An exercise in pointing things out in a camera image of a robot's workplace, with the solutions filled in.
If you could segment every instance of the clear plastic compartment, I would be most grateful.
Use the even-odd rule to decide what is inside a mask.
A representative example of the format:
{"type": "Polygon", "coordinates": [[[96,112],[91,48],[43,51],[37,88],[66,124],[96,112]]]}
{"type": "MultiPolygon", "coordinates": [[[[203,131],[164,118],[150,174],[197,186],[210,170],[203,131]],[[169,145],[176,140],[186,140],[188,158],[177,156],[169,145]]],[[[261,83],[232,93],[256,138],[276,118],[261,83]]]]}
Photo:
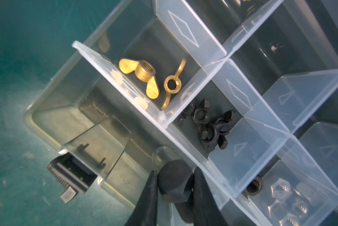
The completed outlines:
{"type": "MultiPolygon", "coordinates": [[[[315,124],[300,141],[292,134],[338,88],[338,69],[332,69],[338,68],[336,58],[326,42],[310,41],[317,31],[303,29],[310,25],[294,1],[281,7],[283,0],[269,0],[243,14],[236,11],[235,2],[207,1],[198,7],[191,0],[121,1],[84,44],[73,43],[85,59],[74,54],[43,97],[28,108],[27,121],[58,148],[88,129],[103,129],[98,123],[117,109],[118,120],[130,124],[130,139],[126,147],[117,142],[112,169],[97,172],[104,179],[102,187],[130,210],[148,172],[160,168],[153,160],[158,154],[155,148],[168,145],[176,148],[179,158],[203,170],[220,209],[231,199],[257,225],[318,225],[333,210],[338,212],[338,165],[330,164],[338,162],[338,126],[315,124]],[[231,25],[222,27],[222,23],[231,25]],[[281,44],[277,36],[291,45],[281,44]],[[299,36],[307,42],[298,41],[299,36]],[[267,37],[273,41],[263,44],[267,37]],[[124,75],[118,69],[121,58],[144,59],[154,66],[161,90],[157,99],[146,96],[146,84],[134,74],[124,75]],[[161,111],[163,81],[175,73],[182,58],[187,59],[179,77],[182,89],[161,111]],[[209,156],[198,139],[197,126],[187,122],[178,128],[175,121],[189,102],[204,97],[214,103],[210,109],[214,115],[236,109],[243,117],[227,135],[228,146],[216,147],[209,156]],[[262,192],[251,197],[241,194],[275,155],[280,161],[263,177],[262,192]],[[130,181],[118,180],[124,177],[130,181]],[[277,196],[272,195],[277,190],[271,185],[280,186],[283,180],[290,184],[288,193],[279,197],[282,191],[277,189],[277,196]],[[308,206],[304,217],[298,216],[294,205],[298,201],[308,206]],[[268,212],[275,206],[278,215],[268,212]]],[[[67,147],[90,165],[76,146],[67,147]]],[[[160,209],[161,225],[182,224],[172,205],[160,209]]]]}
{"type": "Polygon", "coordinates": [[[334,192],[338,193],[338,125],[315,123],[299,140],[334,184],[334,192]]]}
{"type": "Polygon", "coordinates": [[[273,226],[316,226],[338,205],[338,194],[281,160],[263,178],[263,190],[248,199],[273,226]]]}

